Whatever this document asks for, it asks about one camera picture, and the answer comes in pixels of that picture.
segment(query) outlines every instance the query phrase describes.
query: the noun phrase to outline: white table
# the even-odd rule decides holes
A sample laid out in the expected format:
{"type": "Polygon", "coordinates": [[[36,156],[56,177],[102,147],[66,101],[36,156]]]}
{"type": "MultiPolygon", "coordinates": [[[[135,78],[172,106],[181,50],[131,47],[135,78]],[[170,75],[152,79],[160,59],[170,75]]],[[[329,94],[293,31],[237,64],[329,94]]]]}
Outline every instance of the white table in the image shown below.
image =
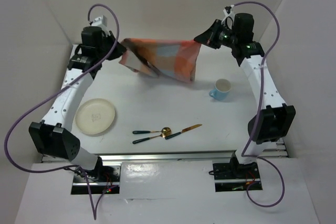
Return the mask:
{"type": "MultiPolygon", "coordinates": [[[[162,162],[156,166],[141,163],[134,170],[142,170],[143,177],[132,176],[122,169],[120,194],[104,196],[96,222],[88,196],[70,194],[71,172],[30,174],[15,223],[317,224],[298,161],[295,158],[272,161],[286,183],[283,201],[273,208],[254,206],[244,191],[216,193],[213,177],[208,174],[209,161],[162,162]]],[[[56,166],[60,164],[35,164],[32,169],[56,166]]],[[[279,176],[265,162],[258,162],[258,166],[263,190],[252,191],[251,195],[259,203],[271,204],[281,195],[279,176]]]]}
{"type": "Polygon", "coordinates": [[[112,127],[99,136],[87,136],[73,124],[72,133],[81,145],[96,154],[236,150],[248,140],[247,123],[257,110],[249,82],[230,50],[205,46],[201,47],[192,84],[133,73],[118,60],[106,61],[81,103],[93,98],[111,101],[117,113],[112,127]],[[223,102],[208,95],[220,78],[232,83],[223,102]],[[199,123],[203,126],[169,141],[157,138],[132,144],[148,136],[133,135],[134,130],[168,126],[178,132],[199,123]]]}

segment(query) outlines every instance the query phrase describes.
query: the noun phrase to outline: spoon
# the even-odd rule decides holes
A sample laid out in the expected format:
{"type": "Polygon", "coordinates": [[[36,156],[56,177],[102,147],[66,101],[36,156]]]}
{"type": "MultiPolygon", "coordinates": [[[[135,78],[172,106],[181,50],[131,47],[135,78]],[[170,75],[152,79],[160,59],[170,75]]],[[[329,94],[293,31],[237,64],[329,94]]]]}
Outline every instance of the spoon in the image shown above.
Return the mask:
{"type": "Polygon", "coordinates": [[[158,136],[151,136],[151,137],[138,139],[138,140],[133,141],[132,143],[133,144],[138,144],[138,143],[141,143],[143,141],[147,141],[147,140],[155,138],[155,137],[159,137],[159,136],[160,137],[166,137],[166,136],[169,136],[170,134],[172,134],[172,130],[169,127],[165,127],[165,128],[162,129],[161,134],[158,135],[158,136]]]}

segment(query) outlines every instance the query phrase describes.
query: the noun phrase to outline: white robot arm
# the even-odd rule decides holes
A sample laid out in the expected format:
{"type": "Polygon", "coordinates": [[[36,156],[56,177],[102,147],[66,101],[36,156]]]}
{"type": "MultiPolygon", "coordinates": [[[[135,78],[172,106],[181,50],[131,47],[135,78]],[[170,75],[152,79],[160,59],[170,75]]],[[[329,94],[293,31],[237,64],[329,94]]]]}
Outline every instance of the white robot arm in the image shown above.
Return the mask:
{"type": "Polygon", "coordinates": [[[286,105],[279,94],[266,62],[262,66],[262,58],[265,54],[260,43],[253,41],[253,16],[246,13],[235,14],[232,10],[233,7],[233,5],[225,7],[224,19],[215,20],[207,31],[195,37],[194,40],[214,49],[221,46],[231,48],[232,55],[251,84],[257,103],[261,87],[260,68],[264,69],[264,94],[260,117],[256,120],[256,133],[251,136],[256,119],[254,117],[247,127],[251,142],[245,154],[242,155],[244,145],[233,156],[235,163],[243,167],[255,162],[256,157],[268,147],[269,143],[275,142],[287,134],[296,111],[292,105],[286,105]],[[231,27],[228,25],[228,19],[232,21],[231,27]]]}
{"type": "MultiPolygon", "coordinates": [[[[91,26],[83,29],[81,36],[82,44],[78,45],[69,61],[62,88],[96,65],[115,42],[112,32],[107,30],[107,19],[104,16],[94,19],[91,26]]],[[[125,51],[126,48],[117,43],[108,60],[119,58],[125,51]]],[[[80,141],[71,134],[71,128],[76,110],[100,68],[101,65],[56,97],[42,120],[31,123],[29,127],[38,152],[81,166],[91,178],[99,178],[104,172],[102,160],[80,146],[80,141]]]]}

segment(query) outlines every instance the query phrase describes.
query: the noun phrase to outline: towel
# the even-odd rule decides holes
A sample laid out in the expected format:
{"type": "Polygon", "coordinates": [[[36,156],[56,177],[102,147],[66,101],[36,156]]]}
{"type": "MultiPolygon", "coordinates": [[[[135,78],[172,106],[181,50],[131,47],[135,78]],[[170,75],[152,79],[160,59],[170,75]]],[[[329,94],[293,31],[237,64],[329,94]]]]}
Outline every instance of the towel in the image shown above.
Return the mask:
{"type": "Polygon", "coordinates": [[[193,40],[124,39],[120,64],[153,77],[163,74],[183,82],[195,80],[201,44],[193,40]]]}

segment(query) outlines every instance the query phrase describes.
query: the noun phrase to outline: gold knife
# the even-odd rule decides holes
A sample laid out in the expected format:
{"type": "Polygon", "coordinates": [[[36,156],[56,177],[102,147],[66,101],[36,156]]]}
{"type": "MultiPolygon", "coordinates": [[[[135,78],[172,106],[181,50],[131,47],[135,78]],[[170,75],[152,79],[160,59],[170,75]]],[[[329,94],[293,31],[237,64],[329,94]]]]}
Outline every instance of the gold knife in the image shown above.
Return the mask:
{"type": "Polygon", "coordinates": [[[201,124],[195,124],[194,126],[190,126],[188,128],[183,129],[181,132],[177,132],[175,134],[166,136],[164,139],[166,139],[166,140],[171,139],[172,137],[178,136],[178,135],[180,135],[180,134],[182,134],[184,132],[190,131],[190,130],[192,130],[194,128],[197,128],[197,127],[200,127],[200,126],[202,126],[202,125],[201,124]]]}

